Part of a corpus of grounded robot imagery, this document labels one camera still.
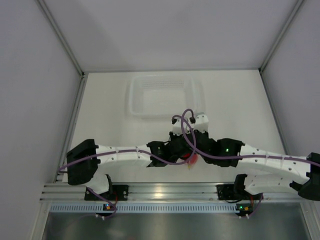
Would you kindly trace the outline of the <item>clear zip top bag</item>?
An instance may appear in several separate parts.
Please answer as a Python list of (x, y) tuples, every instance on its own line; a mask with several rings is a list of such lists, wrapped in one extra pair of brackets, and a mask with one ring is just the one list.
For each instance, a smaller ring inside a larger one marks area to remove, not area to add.
[(192, 170), (193, 167), (196, 165), (198, 159), (199, 159), (199, 155), (194, 154), (192, 158), (186, 163), (187, 169)]

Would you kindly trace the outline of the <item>red fake apple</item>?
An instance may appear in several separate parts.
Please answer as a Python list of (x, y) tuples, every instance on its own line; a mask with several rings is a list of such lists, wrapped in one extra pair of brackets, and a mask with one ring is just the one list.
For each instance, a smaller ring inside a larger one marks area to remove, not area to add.
[(192, 157), (193, 157), (193, 155), (191, 155), (191, 154), (186, 154), (186, 155), (182, 158), (182, 160), (187, 163)]

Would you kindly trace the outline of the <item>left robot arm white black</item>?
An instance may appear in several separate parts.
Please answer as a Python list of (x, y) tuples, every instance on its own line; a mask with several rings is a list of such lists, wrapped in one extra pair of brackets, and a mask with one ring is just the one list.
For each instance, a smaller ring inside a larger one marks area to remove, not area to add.
[(134, 147), (103, 146), (94, 139), (86, 139), (66, 155), (67, 183), (92, 189), (102, 200), (113, 194), (108, 171), (112, 167), (136, 166), (142, 168), (175, 165), (192, 155), (192, 149), (182, 136), (168, 141), (151, 141)]

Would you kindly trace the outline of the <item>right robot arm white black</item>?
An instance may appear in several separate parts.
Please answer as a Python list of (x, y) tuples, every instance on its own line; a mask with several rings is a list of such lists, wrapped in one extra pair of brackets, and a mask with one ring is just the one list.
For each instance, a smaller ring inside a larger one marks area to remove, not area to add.
[(196, 130), (196, 152), (207, 164), (241, 170), (233, 192), (240, 199), (262, 193), (293, 193), (301, 198), (320, 199), (320, 155), (291, 156), (268, 152), (240, 140), (214, 140)]

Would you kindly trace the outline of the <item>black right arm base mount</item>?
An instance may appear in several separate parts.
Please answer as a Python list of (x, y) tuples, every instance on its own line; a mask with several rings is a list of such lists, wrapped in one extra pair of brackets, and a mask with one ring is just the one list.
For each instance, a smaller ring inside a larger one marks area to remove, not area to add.
[(234, 184), (219, 184), (216, 186), (218, 199), (231, 203), (237, 203), (244, 199), (240, 193), (236, 193)]

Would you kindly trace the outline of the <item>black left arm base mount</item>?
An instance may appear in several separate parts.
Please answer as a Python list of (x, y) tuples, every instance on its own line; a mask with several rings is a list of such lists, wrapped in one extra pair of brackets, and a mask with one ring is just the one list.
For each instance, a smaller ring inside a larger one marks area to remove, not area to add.
[[(129, 195), (129, 186), (126, 184), (116, 184), (111, 187), (111, 190), (100, 193), (104, 199), (109, 201), (127, 201)], [(101, 199), (94, 195), (88, 188), (85, 189), (84, 194), (85, 201), (100, 201)]]

